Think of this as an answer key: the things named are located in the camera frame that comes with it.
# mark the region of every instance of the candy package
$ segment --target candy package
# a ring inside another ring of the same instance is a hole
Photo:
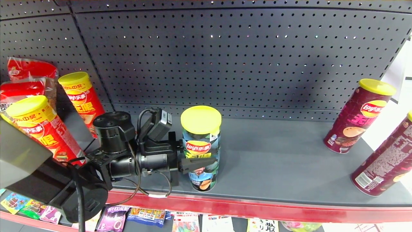
[[[233,222],[231,217],[207,215],[202,216],[202,232],[215,232],[215,231],[233,231]]]
[[[247,232],[279,232],[279,222],[249,218]]]
[[[12,192],[0,204],[12,214],[16,214],[29,200],[28,197]]]
[[[40,220],[45,222],[50,222],[53,224],[58,224],[61,217],[61,213],[52,206],[47,206],[42,215],[40,216]]]
[[[100,218],[101,213],[102,212],[100,211],[98,214],[96,214],[90,220],[87,220],[85,222],[86,231],[93,232],[93,231],[96,230],[97,222],[99,222],[99,218]],[[73,223],[72,228],[78,229],[79,224],[78,223]]]
[[[322,226],[322,223],[301,223],[281,221],[282,225],[289,231],[293,232],[313,232]]]
[[[53,109],[56,110],[57,88],[55,79],[59,76],[59,72],[55,66],[35,59],[8,57],[7,71],[12,82],[45,78],[44,95],[48,98]]]
[[[122,232],[126,213],[129,206],[112,206],[106,208],[103,218],[97,228],[97,232]]]
[[[172,232],[200,232],[199,215],[197,213],[176,212]]]
[[[27,202],[27,204],[20,210],[20,212],[30,218],[39,220],[40,216],[43,214],[46,208],[46,205],[38,201],[29,200],[29,202]]]
[[[166,212],[163,210],[131,208],[127,220],[145,225],[155,225],[162,228],[165,214]]]
[[[172,213],[170,211],[166,211],[164,219],[165,220],[171,220],[172,219]]]

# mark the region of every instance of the product label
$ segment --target product label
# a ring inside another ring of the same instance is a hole
[[[390,98],[358,87],[323,140],[324,144],[337,153],[349,152]]]
[[[196,190],[201,192],[209,191],[216,184],[216,176],[219,169],[220,132],[196,135],[183,130],[183,146],[186,158],[214,157],[217,159],[217,162],[189,173],[192,186]]]
[[[412,123],[408,118],[351,175],[364,193],[379,196],[412,170]]]
[[[105,112],[90,80],[85,80],[82,83],[74,85],[63,85],[63,89],[83,119],[91,135],[97,138],[93,120]]]
[[[68,161],[84,156],[66,125],[49,104],[30,114],[15,117],[14,121],[22,130],[49,149],[56,160]]]

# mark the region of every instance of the store shelf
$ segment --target store shelf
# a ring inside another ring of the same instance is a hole
[[[180,119],[172,131],[181,137]],[[227,119],[222,123],[221,163],[216,186],[194,191],[187,176],[168,199],[135,196],[128,202],[146,208],[194,211],[247,218],[310,222],[379,223],[412,218],[412,196],[400,183],[379,197],[368,196],[349,175],[372,150],[360,140],[348,154],[328,150],[322,139],[332,123]],[[98,142],[91,145],[97,148]],[[165,192],[164,179],[142,178],[146,190]],[[133,189],[119,182],[109,202]]]

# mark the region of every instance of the pegboard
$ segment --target pegboard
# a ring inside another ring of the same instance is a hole
[[[131,115],[138,115],[147,108],[162,108],[173,116],[180,117],[181,113],[190,106],[178,105],[141,105],[141,104],[114,104],[115,110],[126,111]],[[251,107],[215,107],[224,118],[246,119],[275,119],[297,121],[324,121],[334,122],[339,114],[336,110],[306,110],[306,109],[268,109]]]
[[[100,0],[100,1],[73,1],[74,12],[95,12],[95,11],[114,11],[114,10],[153,10],[153,9],[191,9],[191,8],[243,8],[243,7],[327,7],[336,9],[363,9],[363,10],[381,10],[410,13],[411,1],[325,1],[325,0],[224,0],[224,1],[165,1],[165,0],[142,0],[142,1],[124,1],[124,0]]]
[[[249,8],[77,14],[113,103],[340,110],[412,15]]]
[[[0,1],[0,19],[69,13],[67,6],[58,7],[53,0]]]
[[[2,20],[0,31],[2,81],[7,81],[7,57],[32,58],[55,65],[59,75],[85,71],[102,102],[109,102],[70,14]],[[58,101],[69,101],[58,85]]]

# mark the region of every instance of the barcode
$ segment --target barcode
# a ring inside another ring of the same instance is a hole
[[[380,184],[380,183],[382,183],[382,181],[383,181],[384,179],[382,179],[380,176],[377,176],[377,177],[375,177],[373,180],[376,181],[376,182],[378,182],[378,183]]]
[[[362,172],[356,179],[356,183],[360,185],[362,188],[366,188],[370,183],[372,183],[372,180],[364,173]]]

